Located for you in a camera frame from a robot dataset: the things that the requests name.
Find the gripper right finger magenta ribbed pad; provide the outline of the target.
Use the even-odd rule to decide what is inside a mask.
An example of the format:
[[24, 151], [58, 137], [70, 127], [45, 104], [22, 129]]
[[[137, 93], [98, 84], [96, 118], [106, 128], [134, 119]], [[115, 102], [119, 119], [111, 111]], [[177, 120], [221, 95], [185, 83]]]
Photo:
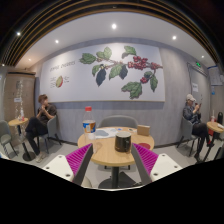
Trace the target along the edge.
[[167, 154], [156, 154], [139, 144], [132, 144], [131, 153], [143, 185], [150, 184], [182, 169]]

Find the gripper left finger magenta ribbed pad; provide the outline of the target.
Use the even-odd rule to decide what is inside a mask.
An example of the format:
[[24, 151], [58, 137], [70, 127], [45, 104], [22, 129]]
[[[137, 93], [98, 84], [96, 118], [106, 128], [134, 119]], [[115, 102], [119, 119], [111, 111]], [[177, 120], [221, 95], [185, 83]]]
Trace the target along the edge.
[[66, 156], [56, 156], [43, 170], [81, 186], [92, 154], [93, 145], [87, 144]]

